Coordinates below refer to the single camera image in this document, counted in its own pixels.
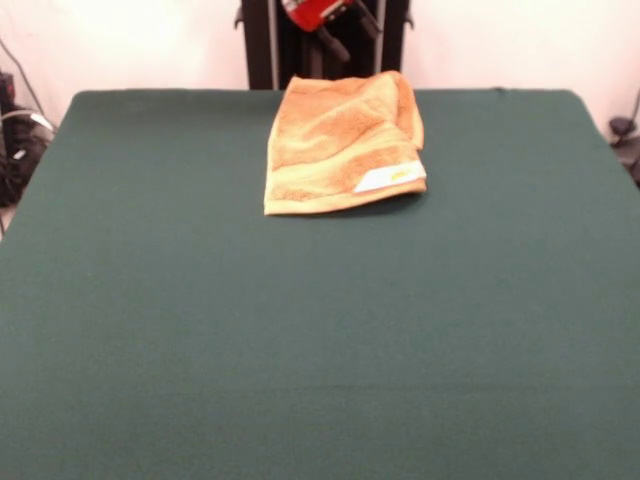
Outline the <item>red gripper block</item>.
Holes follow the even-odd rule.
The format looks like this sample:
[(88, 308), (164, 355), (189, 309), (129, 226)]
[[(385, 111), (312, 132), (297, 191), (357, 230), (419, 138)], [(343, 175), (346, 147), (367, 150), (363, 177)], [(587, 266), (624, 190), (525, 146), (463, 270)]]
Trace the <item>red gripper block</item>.
[(351, 56), (338, 38), (326, 28), (320, 28), (326, 22), (355, 7), (367, 35), (376, 38), (380, 34), (376, 18), (364, 3), (352, 0), (282, 0), (281, 5), (289, 19), (303, 31), (314, 32), (318, 29), (318, 38), (339, 62), (348, 62)]

